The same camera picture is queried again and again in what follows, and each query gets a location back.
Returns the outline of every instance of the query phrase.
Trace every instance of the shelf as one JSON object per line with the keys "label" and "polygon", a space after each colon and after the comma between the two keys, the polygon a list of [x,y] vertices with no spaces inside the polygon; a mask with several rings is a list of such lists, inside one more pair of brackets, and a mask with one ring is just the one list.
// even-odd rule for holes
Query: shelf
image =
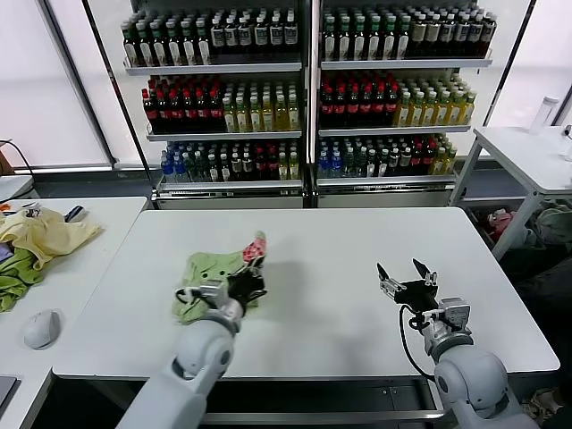
{"label": "shelf", "polygon": [[348,128],[338,130],[318,130],[320,137],[390,136],[396,134],[442,134],[445,132],[467,132],[470,125],[447,127],[403,127],[403,128]]}
{"label": "shelf", "polygon": [[182,65],[166,67],[131,67],[127,59],[123,61],[125,71],[130,76],[173,75],[173,74],[229,74],[229,73],[276,73],[299,72],[302,62],[299,54],[269,55],[260,58],[253,55],[225,55],[214,57],[209,65]]}
{"label": "shelf", "polygon": [[322,61],[322,70],[398,70],[398,69],[455,69],[485,68],[492,59],[435,59],[435,60],[374,60],[374,61]]}
{"label": "shelf", "polygon": [[300,137],[302,137],[302,131],[147,134],[147,140],[149,141],[299,139]]}

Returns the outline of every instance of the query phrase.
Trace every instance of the computer mouse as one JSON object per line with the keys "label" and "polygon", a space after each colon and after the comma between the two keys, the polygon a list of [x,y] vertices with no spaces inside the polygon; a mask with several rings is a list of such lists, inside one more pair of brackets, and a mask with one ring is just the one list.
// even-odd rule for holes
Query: computer mouse
{"label": "computer mouse", "polygon": [[24,325],[24,344],[34,350],[42,349],[57,340],[60,328],[60,316],[55,311],[37,313]]}

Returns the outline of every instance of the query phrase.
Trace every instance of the wire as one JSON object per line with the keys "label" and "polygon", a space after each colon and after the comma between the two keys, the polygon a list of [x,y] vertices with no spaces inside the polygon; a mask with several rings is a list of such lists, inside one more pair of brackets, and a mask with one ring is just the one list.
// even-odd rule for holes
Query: wire
{"label": "wire", "polygon": [[[401,343],[403,344],[403,349],[405,350],[405,354],[407,355],[411,365],[418,371],[418,373],[420,373],[427,380],[435,383],[435,376],[430,375],[430,374],[426,373],[423,369],[421,369],[421,367],[419,367],[419,365],[416,363],[416,361],[413,360],[411,353],[409,353],[408,341],[405,338],[405,331],[403,330],[403,312],[405,311],[405,309],[409,310],[413,315],[417,316],[416,313],[410,307],[401,306],[401,308],[400,308],[400,333],[401,333]],[[409,326],[411,326],[411,322],[414,321],[414,319],[411,319],[409,321]]]}
{"label": "wire", "polygon": [[[24,156],[24,154],[21,152],[20,148],[17,147],[16,145],[14,145],[11,140],[2,140],[2,139],[0,139],[0,143],[4,143],[4,144],[6,144],[6,145],[10,145],[10,146],[12,146],[14,149],[16,149],[16,151],[18,152],[18,154],[20,154],[20,157],[21,157],[22,161],[26,164],[26,167],[28,167],[29,175],[32,176],[33,183],[36,183],[36,175],[35,175],[34,172],[32,171],[32,167],[29,166],[28,160],[26,159],[26,156]],[[2,169],[2,175],[4,175],[4,168],[2,167],[2,163],[0,163],[0,169]],[[18,194],[18,195],[14,195],[14,196],[9,197],[9,198],[7,198],[7,199],[3,199],[2,201],[0,201],[0,204],[3,204],[3,203],[5,203],[5,202],[7,202],[7,201],[10,201],[11,199],[18,199],[18,198],[20,198],[20,197],[23,197],[24,195],[29,194],[29,193],[30,193],[30,190],[28,189],[28,190],[26,190],[26,191],[24,191],[24,192],[22,192],[22,193],[20,193],[20,194]]]}

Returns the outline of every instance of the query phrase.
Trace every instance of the white table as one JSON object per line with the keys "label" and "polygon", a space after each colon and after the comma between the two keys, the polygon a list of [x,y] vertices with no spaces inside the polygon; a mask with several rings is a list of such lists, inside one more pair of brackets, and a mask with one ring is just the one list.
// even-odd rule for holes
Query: white table
{"label": "white table", "polygon": [[521,128],[475,128],[476,140],[451,194],[450,206],[456,206],[462,199],[482,149],[487,150],[528,191],[517,215],[492,249],[497,260],[504,256],[515,237],[522,232],[541,201],[572,197],[572,163],[564,159],[572,140],[563,137],[562,130],[563,127],[549,127],[538,134],[531,134]]}
{"label": "white table", "polygon": [[[18,207],[30,201],[19,199],[10,204]],[[137,216],[147,206],[145,197],[35,201],[63,215],[75,206],[84,206],[88,211],[85,220],[101,225],[103,231],[69,256],[47,264],[45,280],[32,286],[10,312],[0,313],[0,374],[16,376],[21,381],[0,416],[0,429],[30,427],[33,423],[53,379],[51,368],[62,342],[70,335]],[[23,325],[39,311],[49,308],[57,309],[62,318],[61,336],[49,349],[29,349],[23,343]]]}
{"label": "white table", "polygon": [[[265,231],[268,295],[247,314],[228,378],[338,379],[416,375],[401,347],[399,307],[379,289],[376,262],[415,280],[415,257],[439,273],[439,297],[471,304],[476,344],[510,372],[559,361],[465,214],[451,208],[147,211],[135,222],[53,371],[144,380],[172,359],[185,329],[172,316],[186,260],[226,253]],[[423,338],[408,330],[427,371]]]}

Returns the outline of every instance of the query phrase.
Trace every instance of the beverage display cooler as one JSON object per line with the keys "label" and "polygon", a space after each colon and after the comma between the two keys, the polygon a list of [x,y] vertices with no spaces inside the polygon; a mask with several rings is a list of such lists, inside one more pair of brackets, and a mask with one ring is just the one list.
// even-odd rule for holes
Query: beverage display cooler
{"label": "beverage display cooler", "polygon": [[477,2],[83,4],[159,207],[446,205],[463,69],[492,62]]}

